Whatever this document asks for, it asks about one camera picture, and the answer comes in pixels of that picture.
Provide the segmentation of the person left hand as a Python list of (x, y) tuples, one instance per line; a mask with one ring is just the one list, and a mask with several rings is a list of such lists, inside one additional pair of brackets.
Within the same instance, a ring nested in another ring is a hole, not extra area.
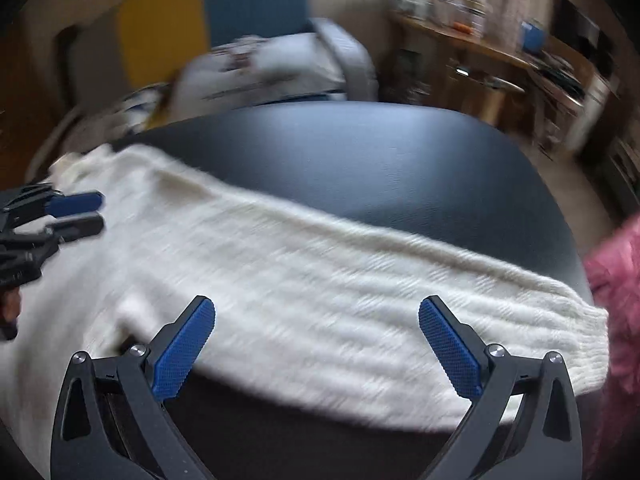
[(0, 297), (0, 318), (2, 325), (14, 324), (21, 314), (22, 295), (18, 288), (5, 290)]

